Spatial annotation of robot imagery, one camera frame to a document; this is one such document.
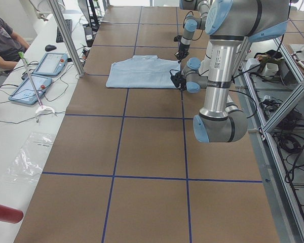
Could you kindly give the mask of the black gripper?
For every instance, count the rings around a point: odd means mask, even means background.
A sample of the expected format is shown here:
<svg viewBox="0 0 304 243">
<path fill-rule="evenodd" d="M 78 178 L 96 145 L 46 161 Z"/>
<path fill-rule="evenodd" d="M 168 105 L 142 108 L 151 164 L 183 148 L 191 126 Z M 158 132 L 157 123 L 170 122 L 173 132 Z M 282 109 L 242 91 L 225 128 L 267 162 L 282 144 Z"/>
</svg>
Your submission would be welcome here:
<svg viewBox="0 0 304 243">
<path fill-rule="evenodd" d="M 176 81 L 177 81 L 177 88 L 181 91 L 186 90 L 186 79 L 181 74 L 176 75 Z"/>
<path fill-rule="evenodd" d="M 189 45 L 185 45 L 180 43 L 178 51 L 175 53 L 175 57 L 177 58 L 177 62 L 181 63 L 181 61 L 189 55 Z"/>
</svg>

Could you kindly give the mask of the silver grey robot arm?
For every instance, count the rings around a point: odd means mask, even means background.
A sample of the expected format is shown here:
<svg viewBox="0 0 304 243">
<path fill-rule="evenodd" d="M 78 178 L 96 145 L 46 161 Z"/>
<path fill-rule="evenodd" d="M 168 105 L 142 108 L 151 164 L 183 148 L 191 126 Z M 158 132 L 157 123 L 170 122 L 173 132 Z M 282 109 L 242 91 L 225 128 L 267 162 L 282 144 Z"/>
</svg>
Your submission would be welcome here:
<svg viewBox="0 0 304 243">
<path fill-rule="evenodd" d="M 189 55 L 189 47 L 194 39 L 196 30 L 205 30 L 206 19 L 213 1 L 179 1 L 179 7 L 182 10 L 189 10 L 183 21 L 183 33 L 174 37 L 174 41 L 179 43 L 178 51 L 175 57 L 178 63 Z"/>
<path fill-rule="evenodd" d="M 205 101 L 193 118 L 198 141 L 235 142 L 246 133 L 246 114 L 229 97 L 237 48 L 244 39 L 250 43 L 282 36 L 287 28 L 289 1 L 181 1 L 181 9 L 197 10 L 212 44 L 206 75 L 199 72 L 201 62 L 191 58 L 182 76 L 186 89 L 197 93 L 205 89 Z"/>
</svg>

